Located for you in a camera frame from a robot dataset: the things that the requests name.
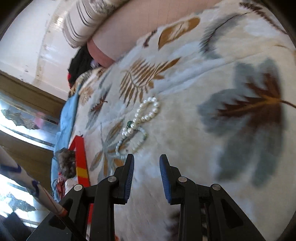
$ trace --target black cloth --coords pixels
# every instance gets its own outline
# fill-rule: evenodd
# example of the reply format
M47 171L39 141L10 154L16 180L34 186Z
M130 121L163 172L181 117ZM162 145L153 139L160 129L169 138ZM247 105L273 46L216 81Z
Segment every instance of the black cloth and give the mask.
M71 60L68 72L70 74L68 78L70 88L75 84L76 79L84 72L91 69L92 56L87 50L87 46L84 45L78 50L76 56Z

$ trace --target red knit cloth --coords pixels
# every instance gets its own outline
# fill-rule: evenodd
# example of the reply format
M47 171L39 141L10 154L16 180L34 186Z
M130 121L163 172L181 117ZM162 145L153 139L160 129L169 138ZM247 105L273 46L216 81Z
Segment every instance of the red knit cloth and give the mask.
M65 196L65 181L66 180L67 180L66 177L63 176L59 172L59 177L57 179L57 193L61 199Z

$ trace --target metal screw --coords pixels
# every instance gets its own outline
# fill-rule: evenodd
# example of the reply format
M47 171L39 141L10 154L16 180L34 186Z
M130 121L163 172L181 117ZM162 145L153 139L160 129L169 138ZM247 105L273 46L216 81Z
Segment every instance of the metal screw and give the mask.
M80 191L82 188L83 188L83 187L82 187L82 185L80 185L80 184L74 186L74 190L75 190L75 191Z
M187 182L187 178L186 177L179 177L178 181L181 183L185 183L185 182Z
M216 190L216 191L219 191L219 190L221 189L221 186L220 186L219 184L214 184L214 185L212 186L212 188L213 188L214 190Z
M108 177L108 181L109 182L115 182L116 181L116 177L114 177L114 176L111 176L111 177Z

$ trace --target striped fabric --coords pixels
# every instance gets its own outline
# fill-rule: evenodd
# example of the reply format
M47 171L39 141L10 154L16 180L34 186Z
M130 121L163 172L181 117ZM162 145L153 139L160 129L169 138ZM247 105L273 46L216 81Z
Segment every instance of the striped fabric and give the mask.
M69 10L63 26L63 33L69 45L75 48L86 44L103 21L127 1L77 0Z

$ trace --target pearl bracelet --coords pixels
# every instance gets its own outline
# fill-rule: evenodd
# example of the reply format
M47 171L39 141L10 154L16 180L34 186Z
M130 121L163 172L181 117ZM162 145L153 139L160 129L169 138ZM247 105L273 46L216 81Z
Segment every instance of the pearl bracelet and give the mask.
M153 108L152 111L148 115L143 115L143 112L146 110L147 106L152 103ZM158 108L159 108L159 102L155 97L148 97L147 100L144 100L140 105L139 108L136 111L135 118L133 121L128 121L127 127L122 128L122 138L121 140L117 143L116 148L115 148L115 154L122 160L126 160L127 155L121 155L119 153L119 148L121 144L123 143L124 139L134 133L135 130L138 130L143 133L143 138L142 140L138 141L137 146L133 148L132 153L134 153L139 146L142 145L142 143L146 140L148 134L142 127L138 127L139 124L150 121L155 117L155 115L158 113Z

